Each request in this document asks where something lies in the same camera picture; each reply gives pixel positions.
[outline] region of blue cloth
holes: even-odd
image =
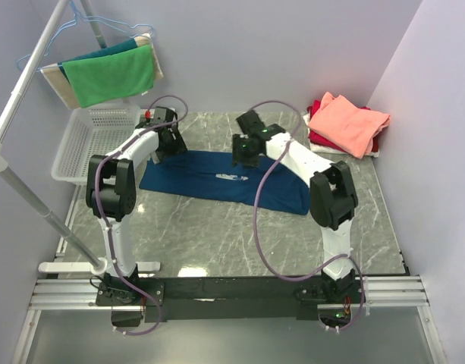
[[[272,163],[261,157],[258,168],[232,167],[231,153],[189,150],[157,165],[149,161],[140,189],[253,206],[259,182]],[[262,188],[259,207],[306,215],[308,186],[278,165]]]

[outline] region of lavender wall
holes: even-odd
[[[450,362],[465,363],[465,0],[424,0],[370,99],[392,113],[375,167]]]
[[[48,17],[53,0],[31,0]],[[369,101],[420,0],[93,0],[95,13],[151,23],[165,79],[146,96],[178,94],[192,111],[240,111],[266,99],[305,109],[326,90]],[[110,44],[124,40],[103,27]],[[62,33],[65,58],[96,50],[90,27]]]
[[[36,44],[46,20],[29,2],[0,2],[0,114],[20,75],[14,62]],[[14,171],[60,216],[68,209],[72,186],[53,181],[50,169],[68,118],[68,110],[37,74],[2,151]],[[50,227],[0,178],[0,363],[11,361],[37,266],[53,259],[57,242]]]

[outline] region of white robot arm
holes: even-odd
[[[291,135],[276,124],[265,126],[254,110],[241,115],[237,122],[243,134],[233,137],[234,163],[253,167],[259,154],[277,160]],[[281,159],[285,167],[309,186],[310,212],[322,229],[323,261],[340,254],[350,255],[350,227],[358,205],[350,169],[344,162],[333,163],[293,140]],[[323,272],[334,281],[352,272],[349,259],[337,259]]]
[[[162,109],[159,112],[162,113],[161,122],[173,120],[173,115],[170,114],[173,111]],[[291,135],[278,125],[265,126],[254,111],[241,115],[237,122],[243,134],[233,136],[233,162],[236,164],[253,167],[259,163],[260,154],[278,159],[291,139]],[[142,129],[136,129],[130,139],[108,155],[120,150],[141,132]],[[129,227],[129,214],[133,211],[136,202],[134,169],[154,152],[161,153],[159,154],[161,159],[184,151],[186,147],[177,128],[150,131],[142,135],[120,156],[107,162],[102,169],[100,196],[105,214],[112,225],[112,241],[118,266],[125,277],[137,274],[137,264],[130,245]],[[90,159],[86,202],[93,208],[94,215],[99,218],[105,238],[106,255],[110,261],[107,227],[97,211],[94,195],[96,168],[104,158],[103,155],[94,155]],[[353,210],[357,206],[357,195],[347,165],[343,162],[332,163],[297,141],[290,144],[281,163],[310,188],[310,212],[322,229],[324,262],[339,254],[350,255],[350,226]],[[105,179],[110,177],[114,177],[115,182],[105,183]],[[323,271],[331,279],[338,281],[349,275],[352,270],[350,260],[338,259]],[[107,273],[112,277],[118,276],[113,264],[108,264]]]
[[[86,204],[93,209],[98,218],[105,241],[107,257],[106,273],[112,277],[119,277],[111,263],[111,250],[109,244],[108,226],[100,216],[96,204],[95,176],[99,163],[108,155],[121,151],[119,156],[106,162],[101,171],[99,195],[104,208],[105,216],[111,225],[111,238],[115,248],[115,257],[123,276],[137,275],[137,263],[130,244],[130,213],[136,203],[136,184],[134,180],[135,168],[145,159],[155,155],[158,161],[169,155],[185,152],[187,147],[181,138],[176,125],[162,127],[157,131],[149,130],[143,133],[143,128],[154,124],[173,121],[176,113],[168,108],[156,108],[153,115],[147,112],[146,121],[139,124],[132,135],[117,149],[106,155],[94,155],[89,161],[87,178]],[[153,270],[159,270],[159,263],[155,263]]]

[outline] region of white plastic basket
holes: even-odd
[[[140,107],[101,104],[74,110],[58,147],[52,177],[73,184],[87,182],[89,159],[120,146],[132,133],[141,115]]]

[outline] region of folded towel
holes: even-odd
[[[148,162],[140,188],[252,206],[259,182],[273,162],[261,157],[258,168],[232,167],[231,153],[189,150],[157,165]],[[259,207],[306,215],[308,186],[285,166],[278,165],[262,189]]]
[[[349,154],[349,153],[345,152],[344,150],[331,148],[329,146],[320,146],[319,144],[315,144],[315,143],[310,143],[309,144],[309,150],[311,150],[314,153]],[[373,158],[378,158],[379,157],[379,151],[374,152],[372,150],[371,153],[369,153],[367,156],[373,157]]]
[[[137,47],[149,46],[151,47],[152,56],[153,56],[153,65],[155,71],[155,80],[160,80],[163,78],[162,69],[160,68],[158,58],[156,57],[156,52],[153,47],[151,36],[149,34],[143,34],[141,36],[136,36],[133,39],[129,39],[126,42],[119,43],[112,47],[101,49],[97,52],[92,52],[87,55],[81,55],[76,58],[72,58],[69,61],[77,61],[80,59],[88,58],[98,58],[106,55],[114,55],[121,52],[125,52]],[[55,93],[60,97],[62,102],[69,108],[79,108],[81,107],[77,97],[75,96],[74,90],[72,89],[71,84],[68,81],[67,75],[63,68],[63,63],[50,64],[47,67],[42,69],[42,74],[49,82],[50,86],[53,88]]]
[[[320,109],[321,102],[319,100],[315,100],[313,104],[308,108],[309,115],[305,115],[303,118],[306,122],[306,125],[309,124],[309,121],[313,117],[313,115]],[[362,110],[370,110],[366,106],[361,108]],[[332,143],[330,140],[324,138],[320,134],[311,130],[309,132],[308,139],[310,141],[309,148],[312,152],[318,153],[333,153],[333,154],[348,154],[345,152],[341,147],[337,146],[335,143]],[[371,157],[379,157],[379,135],[374,136],[372,145],[372,151],[367,154]]]
[[[391,122],[391,116],[357,108],[343,96],[323,96],[309,128],[351,155],[362,158],[371,153],[373,137]]]
[[[137,95],[151,89],[155,81],[150,47],[67,61],[62,66],[81,108]]]

